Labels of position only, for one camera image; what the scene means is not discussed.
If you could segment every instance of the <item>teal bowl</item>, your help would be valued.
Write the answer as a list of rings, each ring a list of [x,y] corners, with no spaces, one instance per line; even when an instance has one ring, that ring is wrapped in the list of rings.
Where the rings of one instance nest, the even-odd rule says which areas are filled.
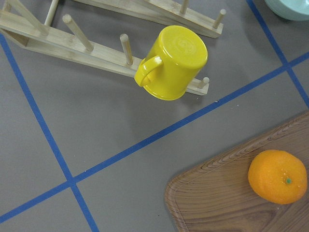
[[[282,18],[293,21],[309,20],[309,0],[265,0],[265,2]]]

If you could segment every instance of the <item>mug handle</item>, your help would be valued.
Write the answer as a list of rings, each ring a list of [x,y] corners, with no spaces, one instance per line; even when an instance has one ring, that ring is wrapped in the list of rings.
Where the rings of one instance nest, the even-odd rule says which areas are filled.
[[[140,65],[137,69],[134,80],[140,86],[146,86],[150,83],[149,78],[147,75],[154,70],[155,68],[161,66],[163,64],[162,59],[160,56],[155,56],[146,61],[144,64]]]

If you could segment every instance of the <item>mandarin orange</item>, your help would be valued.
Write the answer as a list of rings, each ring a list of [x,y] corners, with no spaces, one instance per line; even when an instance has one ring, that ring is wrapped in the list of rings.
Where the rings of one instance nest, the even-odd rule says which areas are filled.
[[[260,197],[290,204],[307,191],[307,172],[301,160],[286,151],[267,150],[258,154],[248,171],[250,186]]]

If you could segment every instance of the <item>mug bottom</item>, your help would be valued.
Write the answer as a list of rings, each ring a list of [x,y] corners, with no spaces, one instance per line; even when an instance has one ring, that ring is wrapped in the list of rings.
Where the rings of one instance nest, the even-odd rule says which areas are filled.
[[[161,99],[161,100],[166,100],[166,101],[176,100],[176,99],[182,97],[182,96],[184,95],[184,93],[185,93],[185,90],[184,90],[182,93],[180,93],[180,94],[178,94],[178,95],[166,97],[166,96],[162,96],[162,95],[160,95],[160,94],[158,94],[158,93],[153,92],[148,86],[144,86],[144,89],[145,89],[148,93],[150,93],[151,95],[153,95],[154,97],[159,98],[159,99]]]

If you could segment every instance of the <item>tray rim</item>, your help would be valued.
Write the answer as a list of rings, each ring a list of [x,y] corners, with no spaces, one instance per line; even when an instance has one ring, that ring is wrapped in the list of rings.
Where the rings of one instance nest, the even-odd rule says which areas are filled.
[[[304,111],[303,113],[290,118],[283,124],[173,177],[166,186],[164,198],[166,206],[171,213],[179,232],[190,232],[175,200],[175,194],[182,185],[189,183],[201,175],[216,170],[227,163],[233,162],[236,159],[257,150],[274,140],[282,138],[293,131],[297,131],[304,123],[309,123],[309,110]]]

